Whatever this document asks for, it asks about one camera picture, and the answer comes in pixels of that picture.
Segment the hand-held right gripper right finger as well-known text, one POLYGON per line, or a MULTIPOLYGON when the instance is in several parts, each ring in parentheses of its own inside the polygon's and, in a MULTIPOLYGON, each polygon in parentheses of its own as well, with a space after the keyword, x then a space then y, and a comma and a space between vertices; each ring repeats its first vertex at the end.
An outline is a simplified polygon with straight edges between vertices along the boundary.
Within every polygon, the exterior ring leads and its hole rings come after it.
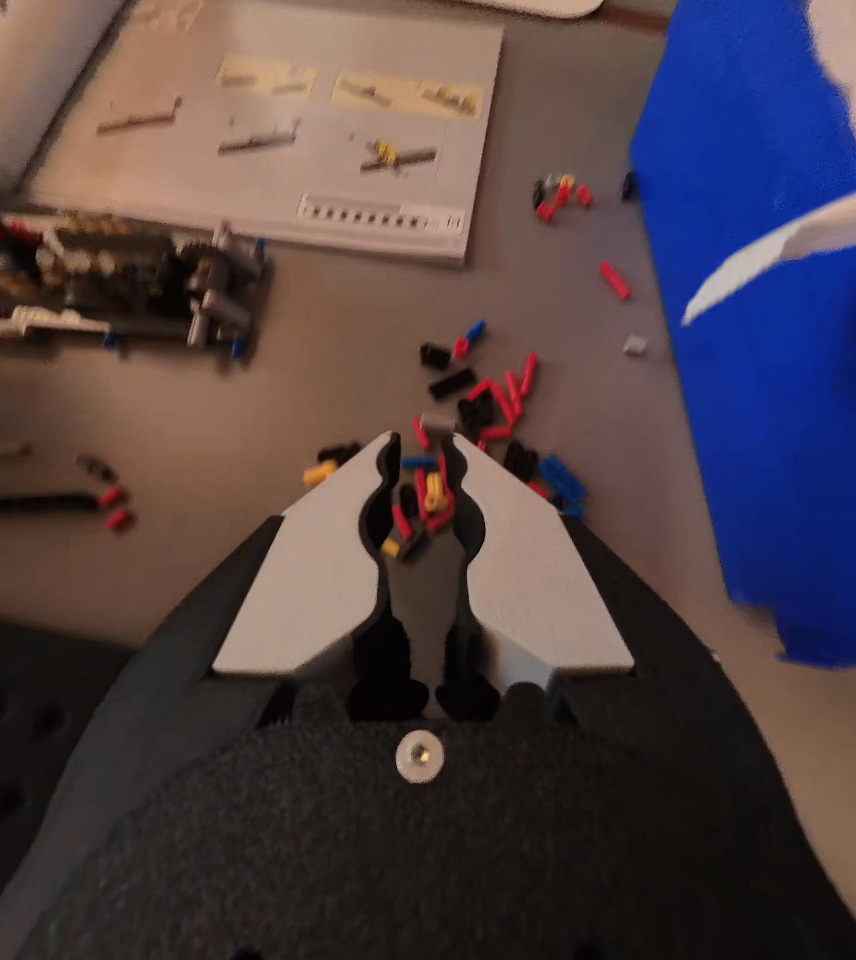
POLYGON ((629 675, 635 658, 561 514, 465 436, 443 443, 463 550, 436 699, 486 722, 517 684, 629 675))

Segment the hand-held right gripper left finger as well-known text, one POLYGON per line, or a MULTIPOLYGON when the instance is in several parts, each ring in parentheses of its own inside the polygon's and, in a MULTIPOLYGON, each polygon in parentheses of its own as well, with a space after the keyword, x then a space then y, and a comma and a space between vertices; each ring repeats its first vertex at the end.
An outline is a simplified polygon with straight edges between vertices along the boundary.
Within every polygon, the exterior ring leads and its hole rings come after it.
POLYGON ((284 511, 211 664, 215 675, 331 685, 361 721, 423 714, 430 692, 412 676, 382 553, 400 460, 400 437, 388 430, 284 511))

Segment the pile of small lego pins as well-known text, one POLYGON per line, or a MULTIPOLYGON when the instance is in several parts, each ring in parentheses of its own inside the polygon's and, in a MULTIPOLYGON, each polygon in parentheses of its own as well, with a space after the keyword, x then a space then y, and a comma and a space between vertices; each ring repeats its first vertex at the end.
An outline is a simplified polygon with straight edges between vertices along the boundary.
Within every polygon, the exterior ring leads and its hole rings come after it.
POLYGON ((458 401, 455 421, 434 423, 422 415, 412 421, 411 429, 421 448, 417 455, 399 455, 400 436, 396 432, 389 431, 379 438, 374 455, 378 457, 385 451, 382 441, 387 441, 391 461, 388 477, 397 479, 398 473, 409 472, 416 489, 410 492, 406 486, 398 486, 397 501, 386 492, 372 532, 366 525, 368 516, 362 516, 361 532, 369 537, 369 546, 378 548, 386 557, 403 559, 417 548, 420 534, 434 535, 454 516, 457 503, 451 490, 454 463, 447 449, 449 435, 460 436, 480 453, 492 444, 507 442, 504 470, 554 507, 561 517, 582 520, 586 490, 578 479, 555 457, 539 459, 536 451, 512 437, 523 414, 523 401, 530 393, 537 360, 536 353, 530 353, 521 377, 510 369, 505 372, 504 383, 491 377, 479 381, 469 367, 448 370, 445 377, 431 385, 432 395, 444 400, 463 390, 467 393, 458 401))

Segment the lego car chassis assembly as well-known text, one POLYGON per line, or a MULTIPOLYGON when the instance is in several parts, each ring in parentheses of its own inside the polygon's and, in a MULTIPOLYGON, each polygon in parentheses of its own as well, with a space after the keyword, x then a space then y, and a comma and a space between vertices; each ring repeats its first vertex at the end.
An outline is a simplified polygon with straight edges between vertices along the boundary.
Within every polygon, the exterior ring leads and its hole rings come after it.
POLYGON ((0 343, 177 345, 243 361, 269 279, 265 241, 74 211, 0 207, 0 343))

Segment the long black lego beam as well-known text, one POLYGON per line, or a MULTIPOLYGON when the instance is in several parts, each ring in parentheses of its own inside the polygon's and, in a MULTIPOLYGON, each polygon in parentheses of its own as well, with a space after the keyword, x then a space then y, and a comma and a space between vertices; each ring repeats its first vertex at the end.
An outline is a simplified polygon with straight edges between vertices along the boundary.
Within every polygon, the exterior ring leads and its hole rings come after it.
POLYGON ((59 513, 96 513, 98 498, 86 492, 31 493, 0 496, 0 517, 59 513))

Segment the small lego pin cluster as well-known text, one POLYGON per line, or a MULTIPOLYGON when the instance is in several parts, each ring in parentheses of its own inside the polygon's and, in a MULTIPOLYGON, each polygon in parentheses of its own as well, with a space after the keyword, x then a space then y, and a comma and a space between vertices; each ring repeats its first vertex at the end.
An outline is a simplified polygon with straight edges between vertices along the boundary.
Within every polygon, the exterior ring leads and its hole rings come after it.
POLYGON ((534 182, 531 203, 535 219, 548 224, 567 207, 589 210, 594 203, 594 194, 576 174, 554 173, 534 182))

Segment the lego instruction booklet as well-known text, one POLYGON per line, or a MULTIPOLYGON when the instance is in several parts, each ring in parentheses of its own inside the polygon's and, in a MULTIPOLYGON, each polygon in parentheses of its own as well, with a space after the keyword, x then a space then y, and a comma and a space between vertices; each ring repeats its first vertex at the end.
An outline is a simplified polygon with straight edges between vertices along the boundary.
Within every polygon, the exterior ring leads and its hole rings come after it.
POLYGON ((305 2, 0 2, 0 193, 461 264, 504 43, 305 2))

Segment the blue plastic bin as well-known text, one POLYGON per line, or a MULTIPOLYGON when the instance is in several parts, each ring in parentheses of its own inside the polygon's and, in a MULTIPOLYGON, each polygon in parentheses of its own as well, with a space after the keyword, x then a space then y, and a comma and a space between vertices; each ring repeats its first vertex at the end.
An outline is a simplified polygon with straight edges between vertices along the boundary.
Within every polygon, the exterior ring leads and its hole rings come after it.
POLYGON ((856 666, 856 246, 783 263, 691 324, 725 258, 856 191, 805 2, 678 2, 630 147, 730 597, 787 660, 856 666))

